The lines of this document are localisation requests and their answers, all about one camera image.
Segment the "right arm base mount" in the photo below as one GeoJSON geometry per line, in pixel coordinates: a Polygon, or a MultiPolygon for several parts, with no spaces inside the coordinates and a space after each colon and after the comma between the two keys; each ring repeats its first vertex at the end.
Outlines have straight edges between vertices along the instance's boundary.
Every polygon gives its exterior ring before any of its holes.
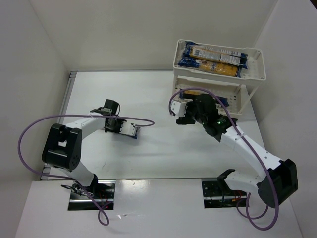
{"type": "Polygon", "coordinates": [[[245,207],[247,194],[239,190],[223,192],[215,178],[202,180],[204,208],[232,208],[245,207]]]}

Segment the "pasta bag clear label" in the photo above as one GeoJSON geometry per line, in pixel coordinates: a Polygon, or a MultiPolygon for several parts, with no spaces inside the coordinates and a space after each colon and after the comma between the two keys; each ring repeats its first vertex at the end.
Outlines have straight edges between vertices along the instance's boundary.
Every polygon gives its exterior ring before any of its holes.
{"type": "Polygon", "coordinates": [[[248,54],[230,50],[214,49],[200,45],[189,45],[185,48],[183,56],[196,59],[230,64],[247,69],[248,54]]]}

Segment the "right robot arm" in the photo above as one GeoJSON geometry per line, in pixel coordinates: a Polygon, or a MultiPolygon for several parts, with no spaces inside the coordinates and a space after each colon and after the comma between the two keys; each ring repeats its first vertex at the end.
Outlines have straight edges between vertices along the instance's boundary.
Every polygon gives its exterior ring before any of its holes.
{"type": "Polygon", "coordinates": [[[209,136],[231,148],[257,172],[256,176],[249,176],[234,169],[226,170],[217,178],[222,190],[257,193],[268,207],[275,208],[298,189],[295,163],[269,153],[248,137],[236,118],[218,112],[211,95],[201,94],[189,101],[173,100],[170,109],[177,116],[177,124],[201,124],[209,136]]]}

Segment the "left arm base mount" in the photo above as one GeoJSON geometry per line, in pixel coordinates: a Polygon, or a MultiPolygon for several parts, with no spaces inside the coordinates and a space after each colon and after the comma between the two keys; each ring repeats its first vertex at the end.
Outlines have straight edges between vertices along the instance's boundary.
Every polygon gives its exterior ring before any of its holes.
{"type": "MultiPolygon", "coordinates": [[[[113,210],[114,208],[114,193],[115,193],[115,180],[99,180],[102,184],[101,191],[96,194],[88,191],[97,204],[104,210],[113,210]]],[[[61,185],[63,188],[70,190],[70,198],[68,203],[68,211],[88,211],[97,210],[98,208],[87,196],[87,194],[76,183],[70,185],[61,185]]]]}

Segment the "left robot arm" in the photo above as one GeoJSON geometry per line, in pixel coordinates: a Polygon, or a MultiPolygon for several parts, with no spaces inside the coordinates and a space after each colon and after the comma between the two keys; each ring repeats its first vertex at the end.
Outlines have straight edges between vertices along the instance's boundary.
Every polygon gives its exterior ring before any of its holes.
{"type": "Polygon", "coordinates": [[[43,162],[60,169],[92,194],[104,191],[105,185],[99,184],[98,177],[81,162],[82,140],[99,129],[135,136],[132,123],[115,118],[119,107],[118,102],[107,99],[104,106],[91,110],[87,118],[66,125],[52,125],[42,153],[43,162]]]}

